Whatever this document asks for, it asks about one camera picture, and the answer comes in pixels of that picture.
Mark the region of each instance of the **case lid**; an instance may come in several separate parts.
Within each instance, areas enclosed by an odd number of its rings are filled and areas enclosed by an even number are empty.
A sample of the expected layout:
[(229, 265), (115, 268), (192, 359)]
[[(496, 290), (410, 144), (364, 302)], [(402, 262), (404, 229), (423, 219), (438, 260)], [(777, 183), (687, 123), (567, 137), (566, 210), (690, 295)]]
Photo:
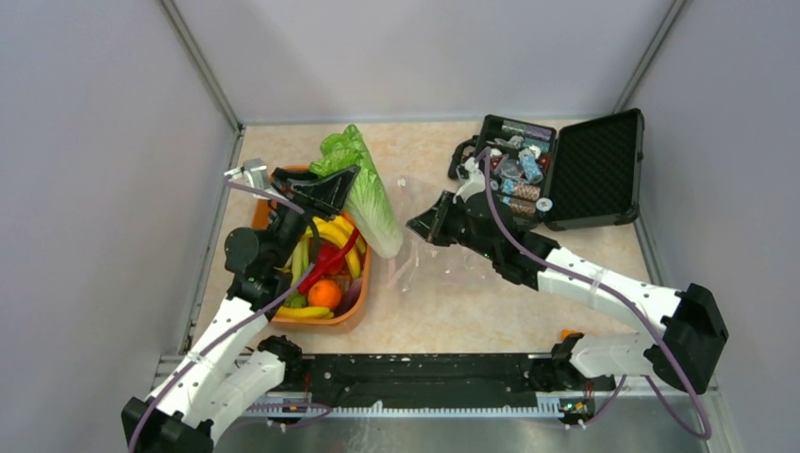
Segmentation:
[(564, 127), (558, 134), (540, 219), (553, 230), (624, 225), (639, 216), (644, 118), (631, 109)]

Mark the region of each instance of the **gray floor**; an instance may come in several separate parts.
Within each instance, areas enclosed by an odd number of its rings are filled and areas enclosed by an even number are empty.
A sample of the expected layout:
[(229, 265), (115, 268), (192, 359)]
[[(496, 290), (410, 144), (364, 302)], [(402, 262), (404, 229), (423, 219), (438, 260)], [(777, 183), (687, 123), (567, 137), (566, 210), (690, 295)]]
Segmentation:
[[(696, 419), (685, 398), (681, 415)], [(216, 453), (350, 452), (681, 452), (708, 453), (683, 432), (655, 398), (620, 398), (604, 419), (583, 432), (544, 428), (537, 420), (330, 419), (290, 430), (263, 425), (231, 428)]]

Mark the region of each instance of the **black foam lining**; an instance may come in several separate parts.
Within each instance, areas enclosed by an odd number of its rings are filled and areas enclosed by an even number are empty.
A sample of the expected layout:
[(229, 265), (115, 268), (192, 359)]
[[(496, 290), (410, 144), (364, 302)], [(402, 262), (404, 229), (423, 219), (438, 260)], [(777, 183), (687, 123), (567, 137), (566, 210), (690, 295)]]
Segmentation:
[(637, 111), (568, 126), (550, 169), (547, 220), (620, 214), (633, 202)]

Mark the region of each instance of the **purple vegetable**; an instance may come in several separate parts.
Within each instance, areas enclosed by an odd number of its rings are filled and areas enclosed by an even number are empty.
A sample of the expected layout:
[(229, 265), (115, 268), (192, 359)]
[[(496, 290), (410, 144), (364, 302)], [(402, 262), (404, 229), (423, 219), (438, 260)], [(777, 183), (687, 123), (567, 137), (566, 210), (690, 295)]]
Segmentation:
[(356, 301), (358, 297), (361, 295), (361, 277), (356, 278), (350, 283), (350, 288), (347, 288), (347, 291), (344, 293), (342, 297), (342, 302), (339, 306), (333, 311), (334, 317), (342, 316), (343, 314), (350, 311), (354, 305), (356, 305)]

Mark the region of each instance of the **orange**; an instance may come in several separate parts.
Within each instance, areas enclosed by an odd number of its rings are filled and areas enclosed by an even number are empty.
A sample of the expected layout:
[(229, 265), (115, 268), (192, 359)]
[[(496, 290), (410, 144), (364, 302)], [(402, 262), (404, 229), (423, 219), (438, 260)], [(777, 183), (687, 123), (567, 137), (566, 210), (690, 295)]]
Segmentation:
[(326, 307), (335, 310), (342, 302), (342, 288), (333, 280), (321, 279), (308, 290), (310, 307)]

